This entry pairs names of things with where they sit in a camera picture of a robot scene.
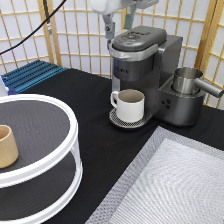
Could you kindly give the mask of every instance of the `coffee machine lid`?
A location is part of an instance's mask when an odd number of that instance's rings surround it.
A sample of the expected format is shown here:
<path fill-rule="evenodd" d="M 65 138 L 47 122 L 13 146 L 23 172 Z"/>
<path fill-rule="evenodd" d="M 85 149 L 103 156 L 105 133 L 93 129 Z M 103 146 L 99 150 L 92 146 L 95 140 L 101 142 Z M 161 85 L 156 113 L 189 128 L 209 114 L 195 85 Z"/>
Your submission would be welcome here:
<path fill-rule="evenodd" d="M 143 51 L 154 44 L 166 41 L 167 33 L 164 29 L 137 26 L 114 38 L 113 48 L 123 52 Z"/>

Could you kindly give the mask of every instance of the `mug handle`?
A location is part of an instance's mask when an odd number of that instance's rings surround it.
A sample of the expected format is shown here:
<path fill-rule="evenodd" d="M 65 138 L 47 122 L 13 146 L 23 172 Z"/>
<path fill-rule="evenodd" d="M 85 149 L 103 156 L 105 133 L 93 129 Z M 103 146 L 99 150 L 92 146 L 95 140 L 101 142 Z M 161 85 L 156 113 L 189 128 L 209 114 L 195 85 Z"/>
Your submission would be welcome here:
<path fill-rule="evenodd" d="M 114 91 L 110 95 L 110 102 L 115 108 L 117 108 L 117 104 L 114 102 L 114 95 L 117 95 L 117 97 L 118 97 L 118 94 L 119 94 L 118 91 Z"/>

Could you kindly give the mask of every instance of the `coffee maker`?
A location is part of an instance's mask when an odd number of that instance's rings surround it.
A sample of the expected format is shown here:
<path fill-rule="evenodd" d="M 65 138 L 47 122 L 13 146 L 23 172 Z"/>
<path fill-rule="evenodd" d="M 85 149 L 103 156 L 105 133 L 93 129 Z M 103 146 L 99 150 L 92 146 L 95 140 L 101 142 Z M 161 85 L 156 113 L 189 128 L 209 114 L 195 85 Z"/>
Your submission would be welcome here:
<path fill-rule="evenodd" d="M 141 121 L 122 122 L 113 109 L 109 118 L 114 125 L 135 129 L 151 117 L 175 126 L 190 126 L 198 121 L 206 92 L 199 89 L 194 94 L 182 94 L 173 89 L 182 41 L 182 37 L 168 35 L 164 29 L 147 26 L 135 27 L 111 41 L 109 52 L 113 76 L 119 81 L 118 91 L 135 89 L 145 95 L 145 116 Z"/>

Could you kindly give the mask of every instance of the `white rim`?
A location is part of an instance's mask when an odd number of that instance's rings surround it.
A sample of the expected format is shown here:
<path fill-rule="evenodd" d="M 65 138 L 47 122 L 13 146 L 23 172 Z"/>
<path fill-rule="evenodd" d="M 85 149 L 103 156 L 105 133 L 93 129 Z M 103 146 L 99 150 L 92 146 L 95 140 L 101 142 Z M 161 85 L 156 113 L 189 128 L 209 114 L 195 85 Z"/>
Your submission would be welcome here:
<path fill-rule="evenodd" d="M 70 130 L 61 145 L 59 145 L 52 153 L 50 153 L 43 159 L 21 169 L 0 174 L 0 188 L 22 183 L 46 172 L 51 167 L 55 166 L 58 162 L 60 162 L 68 154 L 78 137 L 78 125 L 76 117 L 72 109 L 62 101 L 53 97 L 43 95 L 21 94 L 15 96 L 1 97 L 0 104 L 18 100 L 37 100 L 51 103 L 60 107 L 68 115 L 70 121 Z"/>
<path fill-rule="evenodd" d="M 59 211 L 61 211 L 73 198 L 82 179 L 82 163 L 80 168 L 76 170 L 74 179 L 68 188 L 68 190 L 51 206 L 38 212 L 34 215 L 28 216 L 26 218 L 11 220 L 11 221 L 0 221 L 1 224 L 39 224 L 42 223 L 51 217 L 55 216 Z"/>

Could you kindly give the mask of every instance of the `ceramic cup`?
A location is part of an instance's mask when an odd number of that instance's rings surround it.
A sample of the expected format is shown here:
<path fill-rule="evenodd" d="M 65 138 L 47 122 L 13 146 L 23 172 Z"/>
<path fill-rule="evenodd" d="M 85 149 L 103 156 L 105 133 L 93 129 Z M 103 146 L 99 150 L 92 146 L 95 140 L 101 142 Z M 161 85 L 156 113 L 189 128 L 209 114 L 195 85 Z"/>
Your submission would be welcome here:
<path fill-rule="evenodd" d="M 0 125 L 0 168 L 7 167 L 18 158 L 18 149 L 12 129 Z"/>
<path fill-rule="evenodd" d="M 114 91 L 111 93 L 110 101 L 116 108 L 117 117 L 124 122 L 134 123 L 144 116 L 145 96 L 142 92 L 133 89 Z"/>

